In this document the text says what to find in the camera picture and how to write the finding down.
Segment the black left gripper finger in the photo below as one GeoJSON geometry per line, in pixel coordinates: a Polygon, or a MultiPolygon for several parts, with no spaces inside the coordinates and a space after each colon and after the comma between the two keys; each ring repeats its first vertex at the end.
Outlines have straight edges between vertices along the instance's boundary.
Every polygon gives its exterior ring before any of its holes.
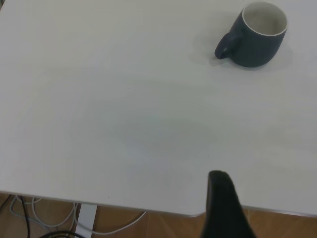
{"type": "Polygon", "coordinates": [[[211,171],[208,175],[206,220],[202,238],[254,238],[229,174],[211,171]]]}

